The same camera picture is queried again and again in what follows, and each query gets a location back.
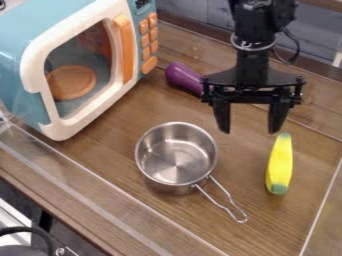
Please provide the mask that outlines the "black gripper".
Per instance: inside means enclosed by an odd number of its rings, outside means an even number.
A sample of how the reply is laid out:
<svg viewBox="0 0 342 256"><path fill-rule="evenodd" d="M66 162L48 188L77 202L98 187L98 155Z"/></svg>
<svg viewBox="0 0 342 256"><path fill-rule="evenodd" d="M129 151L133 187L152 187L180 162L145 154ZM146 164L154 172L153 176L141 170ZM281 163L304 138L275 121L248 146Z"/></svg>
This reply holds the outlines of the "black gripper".
<svg viewBox="0 0 342 256"><path fill-rule="evenodd" d="M231 126L231 103L269 104L269 134L280 130L289 105L300 103L305 81L269 66L273 44L233 45L235 66L201 78L201 101L212 104L217 128L225 134Z"/></svg>

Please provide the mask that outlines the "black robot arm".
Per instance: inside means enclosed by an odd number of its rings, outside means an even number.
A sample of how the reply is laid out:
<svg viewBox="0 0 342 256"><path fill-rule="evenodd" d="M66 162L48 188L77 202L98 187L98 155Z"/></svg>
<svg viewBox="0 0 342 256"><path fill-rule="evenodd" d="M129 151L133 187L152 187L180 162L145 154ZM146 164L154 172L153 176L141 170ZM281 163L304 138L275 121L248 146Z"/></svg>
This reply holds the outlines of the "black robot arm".
<svg viewBox="0 0 342 256"><path fill-rule="evenodd" d="M228 0L235 31L235 66L201 79L201 101L213 110L217 128L231 127L231 105L265 104L268 132L280 130L288 110L300 104L304 78L268 65L276 34L287 33L295 19L297 0Z"/></svg>

